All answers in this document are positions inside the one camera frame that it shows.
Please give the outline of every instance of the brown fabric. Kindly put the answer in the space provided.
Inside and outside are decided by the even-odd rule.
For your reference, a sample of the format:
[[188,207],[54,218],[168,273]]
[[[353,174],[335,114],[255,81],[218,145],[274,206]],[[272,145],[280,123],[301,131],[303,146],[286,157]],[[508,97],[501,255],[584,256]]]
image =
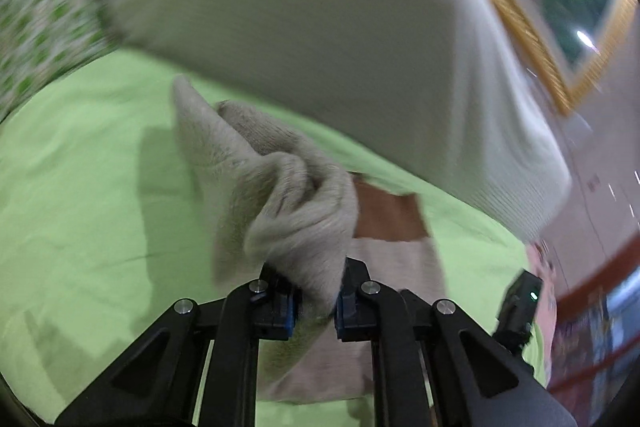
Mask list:
[[[362,178],[354,184],[360,215],[349,257],[364,261],[373,280],[396,290],[408,288],[428,303],[446,296],[440,260],[415,195],[394,196]],[[313,403],[372,393],[370,344],[342,343],[331,319],[318,323],[316,331],[322,333],[283,378],[258,383],[261,399]],[[295,334],[289,342],[305,345]]]
[[354,175],[353,184],[359,206],[353,237],[383,241],[417,241],[429,237],[415,194],[390,194],[368,184],[358,174]]

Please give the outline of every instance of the green bed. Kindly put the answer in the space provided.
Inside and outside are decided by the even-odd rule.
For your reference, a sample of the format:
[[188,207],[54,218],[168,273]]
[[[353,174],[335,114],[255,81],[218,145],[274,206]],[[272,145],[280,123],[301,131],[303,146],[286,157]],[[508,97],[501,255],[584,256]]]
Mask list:
[[[53,421],[178,298],[219,298],[198,198],[175,143],[170,84],[188,73],[120,49],[40,90],[0,126],[0,373]],[[244,100],[391,192],[416,192],[449,296],[491,331],[524,245],[482,212],[351,139],[190,75],[209,102]],[[526,360],[544,380],[536,327]],[[260,403],[256,425],[366,425],[366,399]]]

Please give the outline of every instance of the patterned fabric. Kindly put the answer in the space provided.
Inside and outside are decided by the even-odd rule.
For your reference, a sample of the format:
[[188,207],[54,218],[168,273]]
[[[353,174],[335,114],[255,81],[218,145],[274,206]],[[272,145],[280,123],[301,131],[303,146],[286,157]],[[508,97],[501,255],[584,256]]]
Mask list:
[[113,46],[94,0],[0,0],[0,121]]

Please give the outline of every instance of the knit fabric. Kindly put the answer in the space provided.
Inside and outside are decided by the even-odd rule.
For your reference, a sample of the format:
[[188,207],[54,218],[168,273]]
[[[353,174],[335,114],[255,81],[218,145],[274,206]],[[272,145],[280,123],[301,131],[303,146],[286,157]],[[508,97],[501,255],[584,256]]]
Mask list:
[[270,263],[303,292],[292,339],[260,343],[258,397],[309,403],[370,393],[370,347],[339,341],[330,312],[347,254],[395,289],[427,302],[444,297],[415,198],[358,180],[358,201],[351,175],[307,137],[251,105],[214,109],[181,76],[174,104],[178,142],[202,191],[216,286],[230,291]]
[[102,0],[113,31],[535,238],[570,176],[489,0]]

